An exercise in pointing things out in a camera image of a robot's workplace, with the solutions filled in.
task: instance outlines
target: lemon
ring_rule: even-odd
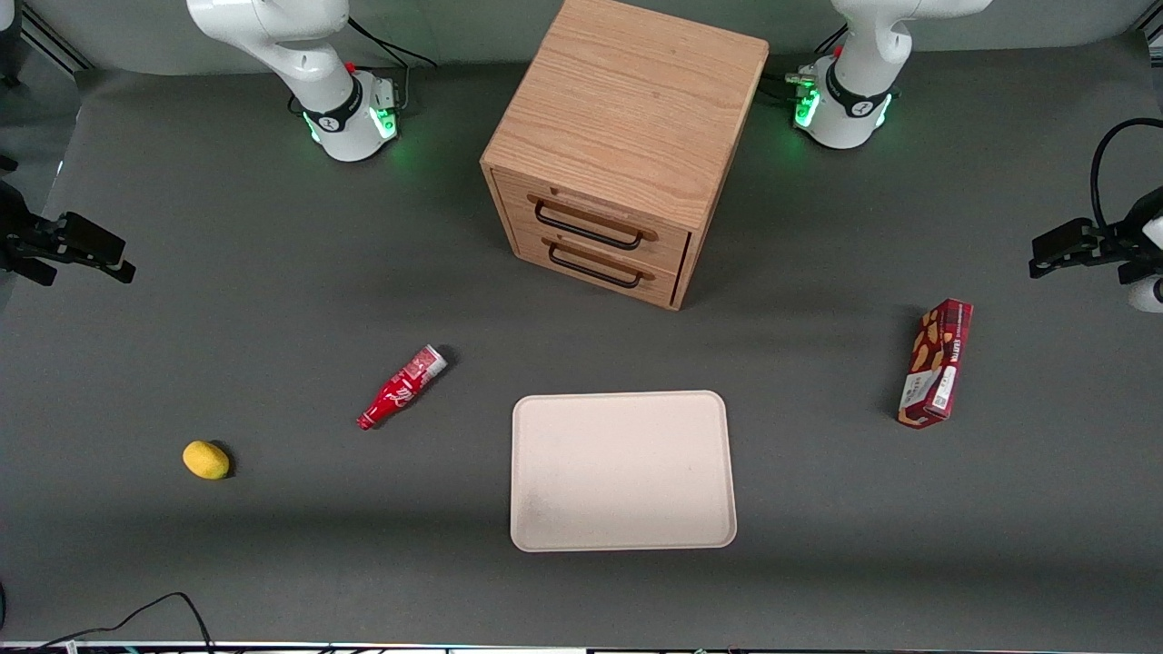
[[[221,479],[230,472],[230,457],[214,443],[191,441],[181,453],[190,471],[204,479]]]

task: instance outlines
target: drawer handle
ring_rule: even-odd
[[[537,200],[537,206],[533,209],[533,214],[537,216],[537,222],[542,225],[548,225],[556,229],[561,229],[562,232],[569,232],[570,234],[577,234],[578,236],[584,236],[586,239],[590,239],[591,241],[598,241],[604,246],[609,246],[612,248],[618,248],[620,250],[633,250],[637,248],[640,244],[642,244],[642,232],[637,232],[637,235],[634,237],[634,240],[627,243],[626,241],[611,239],[609,236],[606,236],[604,234],[598,234],[597,232],[590,232],[588,229],[575,227],[566,222],[562,222],[559,220],[554,220],[551,218],[542,215],[541,209],[544,207],[545,202],[543,202],[542,200]]]
[[[611,277],[609,275],[606,275],[605,272],[598,272],[597,270],[590,270],[588,268],[586,268],[584,265],[578,265],[578,264],[573,263],[572,261],[565,261],[564,258],[561,258],[561,257],[556,256],[554,254],[556,251],[557,251],[557,243],[550,243],[549,244],[549,261],[556,263],[557,265],[561,265],[562,268],[569,268],[570,270],[573,270],[576,272],[580,272],[582,275],[588,275],[590,277],[593,277],[595,279],[601,279],[602,282],[605,282],[607,284],[613,284],[615,286],[621,286],[623,289],[633,289],[633,287],[635,287],[635,286],[638,285],[638,282],[642,280],[642,273],[641,272],[637,272],[637,273],[634,275],[634,280],[633,282],[626,282],[625,279],[619,279],[618,277]]]

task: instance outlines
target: gray tabletop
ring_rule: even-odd
[[[916,55],[850,152],[758,100],[678,313],[508,251],[477,158],[521,70],[418,76],[400,140],[357,164],[272,76],[92,80],[49,211],[140,271],[7,283],[5,639],[184,590],[222,640],[1160,648],[1163,322],[1113,268],[1026,271],[1030,237],[1089,213],[1103,133],[1157,115],[1141,40]],[[1120,137],[1107,214],[1161,162]],[[946,297],[977,306],[957,407],[914,432],[896,401]],[[428,342],[457,365],[356,428]],[[673,389],[726,399],[733,545],[513,547],[519,398]],[[237,477],[191,476],[193,439]],[[195,633],[170,606],[124,635]]]

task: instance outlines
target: cardboard box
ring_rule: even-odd
[[[921,318],[897,420],[923,429],[949,418],[973,305],[948,299]]]

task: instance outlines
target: wooden cabinet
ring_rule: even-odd
[[[513,253],[682,306],[766,56],[758,38],[565,0],[480,158]]]

